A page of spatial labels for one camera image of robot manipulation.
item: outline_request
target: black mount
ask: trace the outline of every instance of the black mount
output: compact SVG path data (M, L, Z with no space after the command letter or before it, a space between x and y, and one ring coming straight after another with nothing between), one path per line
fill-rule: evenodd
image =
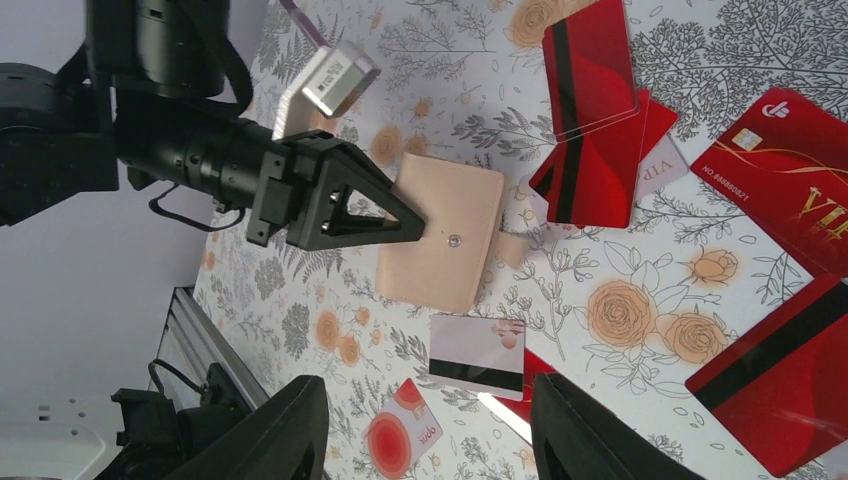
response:
M162 478L199 455L251 409L217 363L209 366L200 406L177 412L174 402L159 392L120 389L112 401L121 405L123 447L97 480Z
M57 74L0 64L0 226L80 192L117 190L119 157L137 190L165 180L208 193L219 212L239 210L238 221L252 209L257 245L284 228L305 250L420 239L424 221L355 145L320 131L274 142L238 118L253 87L227 40L229 9L229 0L86 0L86 42ZM234 104L208 99L225 77ZM396 220L349 215L354 190ZM154 213L211 230L161 198Z

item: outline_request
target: black cable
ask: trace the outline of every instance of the black cable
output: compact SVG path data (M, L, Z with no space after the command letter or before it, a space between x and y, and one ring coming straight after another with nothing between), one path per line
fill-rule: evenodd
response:
M163 395L165 394L165 385L162 384L162 380L159 378L159 374L156 372L157 365L171 372L172 375L177 377L177 379L183 382L188 388L194 390L200 395L203 395L203 387L192 382L190 378L185 376L183 372L177 370L176 367L174 367L170 363L157 358L156 360L153 360L152 362L147 364L147 371L150 373L150 379L153 380L153 385L156 386L156 390L158 390L159 393Z
M174 190L176 190L179 187L180 187L180 185L178 183L174 182L173 187L165 190L164 192L162 192L162 195L159 195L158 197L149 201L147 203L147 206L150 208L150 211L155 213L156 215L161 216L161 217L170 218L171 220L176 220L176 221L182 223L183 225L188 225L189 227L196 228L196 229L198 229L202 232L206 232L206 233L220 232L222 230L226 230L228 228L235 227L236 225L241 223L242 220L244 220L245 215L247 215L247 211L244 208L239 208L238 209L238 212L239 212L238 218L236 218L232 223L224 225L223 227L210 227L209 225L204 225L204 224L202 224L202 223L200 223L196 220L192 220L188 217L184 217L184 216L182 216L178 213L169 212L169 211L165 210L164 208L162 208L159 205L159 201L164 199L165 197L167 197L169 193L173 192Z
M177 0L183 11L188 15L197 34L203 41L206 51L212 54L230 81L230 87L236 97L236 103L216 102L215 100L202 100L194 102L194 105L213 115L224 118L238 118L247 110L253 100L253 80L250 70L244 64L233 44L227 37L226 31L221 31L210 19L208 6L203 0Z

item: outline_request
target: red circle logo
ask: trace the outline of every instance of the red circle logo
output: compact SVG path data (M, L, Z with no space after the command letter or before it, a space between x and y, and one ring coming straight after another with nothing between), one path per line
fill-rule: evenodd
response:
M374 417L368 433L368 449L377 471L389 479L402 477L412 463L409 433L403 422L388 412Z

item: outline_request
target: white card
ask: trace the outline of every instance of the white card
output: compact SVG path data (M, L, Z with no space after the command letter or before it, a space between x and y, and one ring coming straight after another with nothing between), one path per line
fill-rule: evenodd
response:
M503 398L524 397L524 324L432 315L430 379Z
M642 159L639 164L639 181L636 183L636 197L644 198L689 172L686 160L677 151L671 137L665 135L662 140Z
M398 388L365 433L374 466L386 478L402 478L444 431L412 379Z

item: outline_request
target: red vip card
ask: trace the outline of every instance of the red vip card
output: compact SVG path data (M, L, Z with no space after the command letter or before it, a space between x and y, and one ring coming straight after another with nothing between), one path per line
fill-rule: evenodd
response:
M519 436L532 443L530 439L530 410L533 401L533 385L536 375L545 373L556 373L556 370L530 350L525 350L524 389L521 400L495 397L484 393L477 397L483 405L500 417Z
M622 0L600 0L545 31L554 134L565 141L639 107Z
M636 200L667 187L687 173L689 165L674 146L671 136L665 135L639 164Z
M692 166L814 276L848 277L848 124L766 92Z
M374 417L365 436L377 471L386 478L397 479L403 477L443 433L410 378Z
M552 223L626 228L639 163L677 121L677 113L639 90L639 113L560 143L530 179Z
M686 381L783 477L848 440L848 284L814 280Z

